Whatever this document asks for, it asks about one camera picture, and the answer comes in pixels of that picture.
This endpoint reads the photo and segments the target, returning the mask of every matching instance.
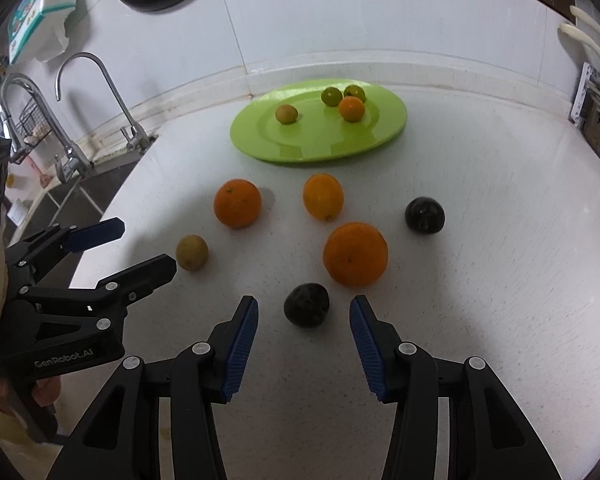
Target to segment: tiled wall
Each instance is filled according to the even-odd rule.
[[[78,0],[67,53],[17,68],[35,79],[74,139],[120,114],[85,59],[67,67],[56,104],[58,66],[80,50],[102,58],[130,107],[213,74],[258,73],[320,53],[346,58],[346,51],[480,62],[570,99],[582,53],[558,37],[563,20],[536,0],[188,0],[154,14],[118,0]],[[52,161],[51,153],[40,157],[42,166]]]

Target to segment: chrome faucet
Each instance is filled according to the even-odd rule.
[[[20,138],[7,105],[7,90],[11,85],[23,88],[33,98],[40,113],[49,124],[52,133],[62,144],[68,160],[66,164],[62,165],[60,158],[56,155],[56,174],[60,182],[67,182],[75,171],[80,173],[80,176],[86,176],[91,171],[93,164],[80,147],[67,135],[62,124],[49,108],[38,85],[30,77],[17,72],[9,74],[0,86],[0,122],[2,123],[2,136],[11,139],[10,161],[14,164],[21,164],[32,150]]]
[[[69,63],[72,59],[75,59],[77,57],[86,57],[87,59],[91,59],[99,67],[100,71],[102,72],[102,75],[104,76],[104,79],[107,81],[107,84],[111,89],[111,92],[113,92],[113,97],[116,98],[116,101],[118,101],[120,108],[122,108],[123,113],[126,115],[126,118],[129,121],[129,124],[131,125],[131,135],[127,133],[126,128],[120,128],[120,131],[125,136],[127,149],[136,150],[139,148],[141,152],[147,150],[151,146],[151,139],[149,139],[146,132],[144,131],[144,128],[140,125],[140,123],[138,123],[138,121],[136,121],[132,117],[131,113],[129,112],[129,109],[125,105],[125,102],[122,100],[122,97],[120,97],[118,89],[113,84],[113,80],[111,79],[111,76],[109,75],[109,72],[104,66],[102,60],[98,56],[92,54],[91,52],[78,52],[77,54],[73,54],[72,56],[64,60],[64,63],[62,63],[62,65],[60,65],[60,68],[58,69],[58,75],[56,76],[56,100],[59,101],[61,99],[60,76],[62,75],[62,70],[64,70],[64,67],[67,63]]]

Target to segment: green plate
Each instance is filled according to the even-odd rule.
[[[366,111],[358,123],[347,123],[338,107],[320,99],[327,86],[343,91],[361,86]],[[298,110],[293,124],[280,124],[281,104]],[[285,86],[249,104],[231,125],[231,140],[241,152],[267,162],[315,162],[366,152],[393,139],[407,122],[407,108],[393,92],[351,79],[317,79]]]

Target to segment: white countertop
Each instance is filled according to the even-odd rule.
[[[125,221],[126,234],[88,251],[73,286],[173,256],[180,237],[201,235],[206,265],[178,270],[130,308],[127,353],[174,357],[251,294],[260,325],[242,388],[214,411],[228,477],[379,479],[394,406],[369,392],[350,334],[349,301],[359,291],[334,283],[321,260],[336,225],[370,222],[390,248],[387,272],[363,291],[378,316],[435,357],[482,356],[563,479],[580,480],[600,456],[600,161],[556,116],[474,94],[393,90],[409,109],[404,134],[329,164],[276,166],[238,152],[228,130],[246,100],[165,124],[106,211]],[[305,180],[320,171],[345,191],[332,224],[302,206]],[[261,218],[236,232],[212,208],[231,178],[251,180],[264,199]],[[420,195],[445,209],[437,235],[419,237],[404,224]],[[304,282],[322,283],[331,297],[328,320],[309,331],[282,311]],[[73,424],[114,366],[64,378]],[[444,418],[440,440],[446,446]]]

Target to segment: kitchen sink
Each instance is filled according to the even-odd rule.
[[[128,152],[97,162],[86,178],[76,176],[66,184],[47,191],[30,217],[21,239],[56,222],[62,227],[75,225],[79,228],[99,222],[140,157],[139,152]],[[81,257],[82,253],[68,254],[38,284],[69,287]]]

